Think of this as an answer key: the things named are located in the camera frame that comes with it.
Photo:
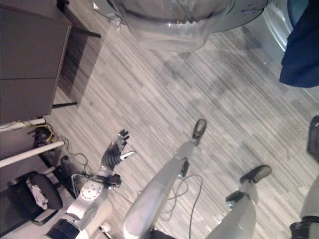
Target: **black wristband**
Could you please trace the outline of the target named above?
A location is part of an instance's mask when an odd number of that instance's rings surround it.
[[[80,233],[73,224],[65,219],[60,219],[46,234],[52,239],[75,239]]]

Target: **black chair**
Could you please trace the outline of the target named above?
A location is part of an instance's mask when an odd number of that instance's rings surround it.
[[[45,210],[36,204],[27,185],[28,180],[31,185],[37,185],[41,189],[48,199],[48,209],[54,210],[41,221],[37,218],[41,217]],[[9,181],[7,185],[8,189],[0,195],[0,237],[28,221],[41,226],[63,207],[62,199],[56,189],[60,183],[54,185],[44,174],[32,171]]]

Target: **transparent bowl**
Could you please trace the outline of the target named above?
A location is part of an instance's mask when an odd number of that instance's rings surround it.
[[[110,0],[148,48],[186,52],[202,47],[233,0]]]

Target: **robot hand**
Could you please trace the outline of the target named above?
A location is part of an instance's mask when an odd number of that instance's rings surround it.
[[[130,138],[128,136],[129,132],[122,130],[118,133],[117,138],[112,141],[109,147],[106,149],[101,165],[107,166],[113,171],[114,167],[121,161],[133,157],[136,155],[135,151],[130,151],[126,154],[121,155],[127,140]]]

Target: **gray cabinet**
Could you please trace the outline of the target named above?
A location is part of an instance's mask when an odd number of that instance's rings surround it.
[[[56,0],[1,0],[0,124],[50,114],[71,23]]]

